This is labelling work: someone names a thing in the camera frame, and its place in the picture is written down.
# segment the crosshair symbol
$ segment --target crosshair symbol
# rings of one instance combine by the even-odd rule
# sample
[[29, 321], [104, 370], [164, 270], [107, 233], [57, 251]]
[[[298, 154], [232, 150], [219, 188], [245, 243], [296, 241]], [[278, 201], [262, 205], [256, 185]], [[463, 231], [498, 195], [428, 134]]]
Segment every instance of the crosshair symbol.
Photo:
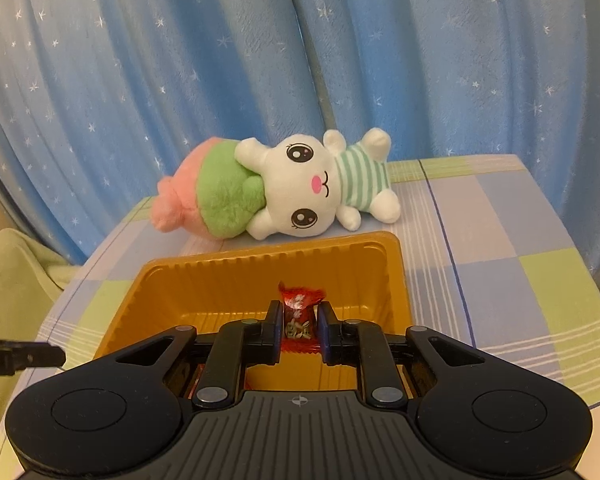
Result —
[[291, 399], [291, 402], [294, 403], [296, 406], [304, 406], [306, 403], [309, 402], [309, 399], [303, 397], [302, 395], [298, 395]]

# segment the yellow plastic tray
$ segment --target yellow plastic tray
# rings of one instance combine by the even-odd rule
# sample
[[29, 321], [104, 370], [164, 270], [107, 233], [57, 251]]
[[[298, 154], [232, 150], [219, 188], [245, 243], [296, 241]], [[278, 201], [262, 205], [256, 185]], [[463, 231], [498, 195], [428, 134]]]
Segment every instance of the yellow plastic tray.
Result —
[[[339, 319], [378, 323], [387, 333], [411, 325], [398, 238], [373, 232], [341, 238], [165, 258], [146, 264], [109, 325], [96, 357], [179, 324], [199, 333], [226, 322], [264, 319], [278, 283], [321, 288]], [[258, 390], [355, 388], [350, 367], [327, 367], [319, 354], [283, 352], [274, 367], [247, 370]]]

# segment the plush toy mouth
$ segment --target plush toy mouth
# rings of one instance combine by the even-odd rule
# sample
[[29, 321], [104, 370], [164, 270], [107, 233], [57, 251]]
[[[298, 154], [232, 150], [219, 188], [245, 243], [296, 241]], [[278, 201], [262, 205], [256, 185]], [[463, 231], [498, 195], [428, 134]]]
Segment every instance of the plush toy mouth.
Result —
[[322, 183], [322, 185], [327, 188], [327, 194], [324, 196], [325, 198], [329, 197], [329, 186], [327, 186], [327, 182], [329, 181], [329, 173], [327, 173], [326, 171], [324, 172], [324, 182]]

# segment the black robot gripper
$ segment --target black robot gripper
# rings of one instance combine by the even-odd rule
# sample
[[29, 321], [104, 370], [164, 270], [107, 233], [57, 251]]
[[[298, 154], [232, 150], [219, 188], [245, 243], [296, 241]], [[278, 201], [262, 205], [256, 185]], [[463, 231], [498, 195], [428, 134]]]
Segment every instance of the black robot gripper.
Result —
[[264, 320], [177, 326], [33, 384], [5, 420], [22, 479], [580, 478], [592, 420], [561, 384], [426, 327], [340, 321], [327, 302], [318, 336], [356, 390], [244, 389], [248, 367], [279, 362], [279, 301]]

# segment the pink nose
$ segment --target pink nose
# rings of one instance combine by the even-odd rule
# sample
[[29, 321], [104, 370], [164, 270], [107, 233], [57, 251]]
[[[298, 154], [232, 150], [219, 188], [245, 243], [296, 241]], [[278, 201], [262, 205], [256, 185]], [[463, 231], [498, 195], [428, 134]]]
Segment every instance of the pink nose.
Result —
[[320, 190], [322, 189], [322, 179], [315, 175], [312, 179], [311, 179], [311, 189], [314, 190], [315, 194], [320, 193]]

